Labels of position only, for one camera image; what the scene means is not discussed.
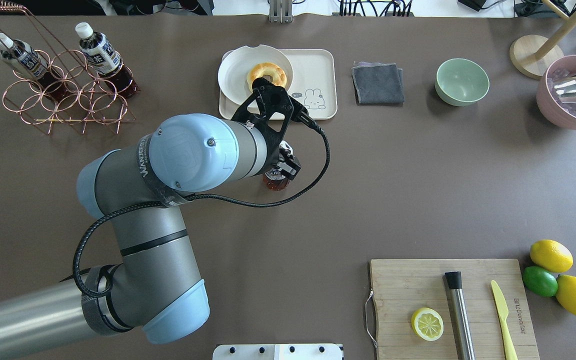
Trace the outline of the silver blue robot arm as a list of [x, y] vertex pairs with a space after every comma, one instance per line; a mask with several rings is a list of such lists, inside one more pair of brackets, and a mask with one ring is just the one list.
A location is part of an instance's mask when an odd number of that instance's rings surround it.
[[244, 207], [279, 207], [212, 194], [224, 183], [272, 169], [292, 180], [301, 166], [283, 146], [288, 125], [315, 130], [306, 107], [259, 78], [230, 120], [204, 113], [163, 121], [136, 145], [85, 166], [77, 196], [95, 219], [74, 251], [71, 275], [44, 289], [0, 301], [0, 360], [142, 328], [167, 344], [210, 316], [180, 205], [217, 199]]

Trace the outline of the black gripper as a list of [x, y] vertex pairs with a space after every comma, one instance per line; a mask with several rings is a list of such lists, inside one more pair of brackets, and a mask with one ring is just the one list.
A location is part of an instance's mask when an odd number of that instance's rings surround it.
[[[269, 120], [276, 113], [285, 117], [280, 131], [269, 126]], [[309, 125], [309, 114], [304, 105], [290, 96], [284, 87], [261, 77], [253, 81], [253, 93], [236, 109], [231, 121], [253, 125], [263, 136], [266, 145], [263, 171], [275, 166], [283, 177], [295, 180], [302, 166], [293, 153], [279, 151], [279, 146], [289, 121]]]

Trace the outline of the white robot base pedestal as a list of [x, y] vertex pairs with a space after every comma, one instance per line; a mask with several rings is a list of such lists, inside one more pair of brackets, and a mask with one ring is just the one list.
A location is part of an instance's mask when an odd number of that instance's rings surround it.
[[220, 344], [213, 360], [344, 360], [342, 344], [333, 342]]

